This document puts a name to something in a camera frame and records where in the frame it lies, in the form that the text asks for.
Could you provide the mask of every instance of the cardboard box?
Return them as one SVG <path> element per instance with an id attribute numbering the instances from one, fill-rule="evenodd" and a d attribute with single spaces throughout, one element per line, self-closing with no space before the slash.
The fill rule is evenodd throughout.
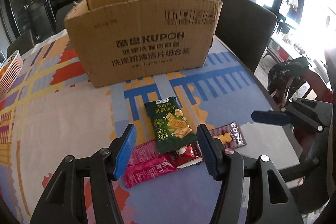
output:
<path id="1" fill-rule="evenodd" d="M 83 0 L 66 16 L 95 87 L 204 64 L 220 0 Z"/>

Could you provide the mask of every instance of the metal bolt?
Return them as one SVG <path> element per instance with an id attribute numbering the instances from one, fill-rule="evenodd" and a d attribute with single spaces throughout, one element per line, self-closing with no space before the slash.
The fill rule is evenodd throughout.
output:
<path id="1" fill-rule="evenodd" d="M 231 149 L 231 148 L 226 148 L 224 150 L 224 152 L 225 152 L 225 154 L 232 155 L 235 151 L 233 149 Z"/>
<path id="2" fill-rule="evenodd" d="M 64 161 L 65 161 L 65 162 L 72 162 L 73 159 L 74 159 L 73 156 L 69 155 L 69 156 L 66 156 L 66 157 L 64 158 Z"/>
<path id="3" fill-rule="evenodd" d="M 269 161 L 269 157 L 266 155 L 261 155 L 260 159 L 264 162 L 268 162 Z"/>
<path id="4" fill-rule="evenodd" d="M 109 151 L 109 149 L 108 148 L 102 148 L 101 150 L 100 150 L 100 153 L 102 154 L 102 155 L 106 155 L 106 154 L 108 154 L 110 151 Z"/>

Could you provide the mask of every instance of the white plastic basket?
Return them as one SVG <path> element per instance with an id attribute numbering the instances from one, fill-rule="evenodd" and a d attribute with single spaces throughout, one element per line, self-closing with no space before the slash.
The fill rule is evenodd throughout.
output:
<path id="1" fill-rule="evenodd" d="M 19 75 L 22 66 L 23 66 L 23 60 L 20 56 L 19 50 L 16 50 L 1 66 L 1 69 L 8 65 L 9 62 L 11 64 L 6 69 L 4 75 L 0 78 L 0 99 L 5 97 L 9 89 L 12 87 L 15 79 Z"/>

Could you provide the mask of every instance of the green snack package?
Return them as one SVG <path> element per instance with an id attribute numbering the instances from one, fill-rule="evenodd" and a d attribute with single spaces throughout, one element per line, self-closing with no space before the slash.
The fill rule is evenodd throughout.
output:
<path id="1" fill-rule="evenodd" d="M 146 103 L 145 108 L 152 121 L 157 151 L 160 154 L 197 141 L 197 136 L 189 127 L 176 97 Z"/>

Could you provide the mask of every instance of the tablecloth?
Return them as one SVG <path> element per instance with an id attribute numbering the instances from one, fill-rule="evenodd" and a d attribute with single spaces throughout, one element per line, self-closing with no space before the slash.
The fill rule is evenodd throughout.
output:
<path id="1" fill-rule="evenodd" d="M 298 163 L 282 127 L 253 123 L 254 110 L 271 109 L 254 79 L 217 39 L 201 68 L 154 75 L 96 89 L 68 36 L 26 55 L 19 77 L 0 101 L 0 195 L 21 223 L 34 208 L 64 156 L 91 156 L 133 123 L 136 145 L 154 139 L 144 103 L 176 96 L 190 126 L 237 121 L 247 141 L 243 155 L 267 154 L 277 168 Z M 209 223 L 220 182 L 204 163 L 138 184 L 113 182 L 125 224 Z M 242 200 L 244 223 L 248 196 Z M 85 179 L 89 224 L 94 224 Z"/>

